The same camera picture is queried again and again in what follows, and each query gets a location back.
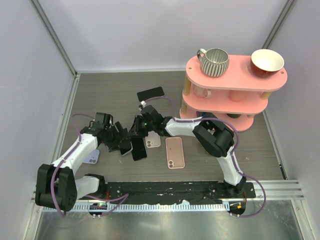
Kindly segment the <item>beige phone case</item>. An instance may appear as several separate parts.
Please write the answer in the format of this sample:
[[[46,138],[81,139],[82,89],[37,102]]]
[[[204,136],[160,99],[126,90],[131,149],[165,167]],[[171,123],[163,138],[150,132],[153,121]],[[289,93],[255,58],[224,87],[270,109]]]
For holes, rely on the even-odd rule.
[[[145,137],[145,144],[147,148],[158,148],[161,146],[161,138],[156,132],[150,131]]]

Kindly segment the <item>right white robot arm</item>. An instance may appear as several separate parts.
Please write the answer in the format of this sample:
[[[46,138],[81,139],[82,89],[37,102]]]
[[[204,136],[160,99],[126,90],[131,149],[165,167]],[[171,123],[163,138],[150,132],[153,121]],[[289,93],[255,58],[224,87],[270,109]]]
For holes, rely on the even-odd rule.
[[[238,133],[230,123],[212,113],[184,119],[162,116],[152,105],[147,105],[140,108],[140,114],[135,116],[128,135],[132,139],[144,138],[150,132],[160,137],[195,137],[204,150],[218,160],[226,193],[233,198],[243,193],[247,177],[235,156],[237,144],[234,136]]]

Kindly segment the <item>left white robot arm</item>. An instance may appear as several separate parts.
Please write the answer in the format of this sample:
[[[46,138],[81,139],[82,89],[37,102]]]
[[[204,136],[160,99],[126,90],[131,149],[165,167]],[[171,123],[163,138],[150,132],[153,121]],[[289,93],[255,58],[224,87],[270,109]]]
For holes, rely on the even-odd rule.
[[[42,164],[37,171],[35,203],[55,209],[62,217],[78,199],[93,197],[100,200],[107,193],[102,175],[89,173],[75,178],[90,153],[101,144],[110,152],[118,151],[130,141],[128,130],[107,113],[97,112],[87,126],[77,131],[78,137],[71,147],[51,164]]]

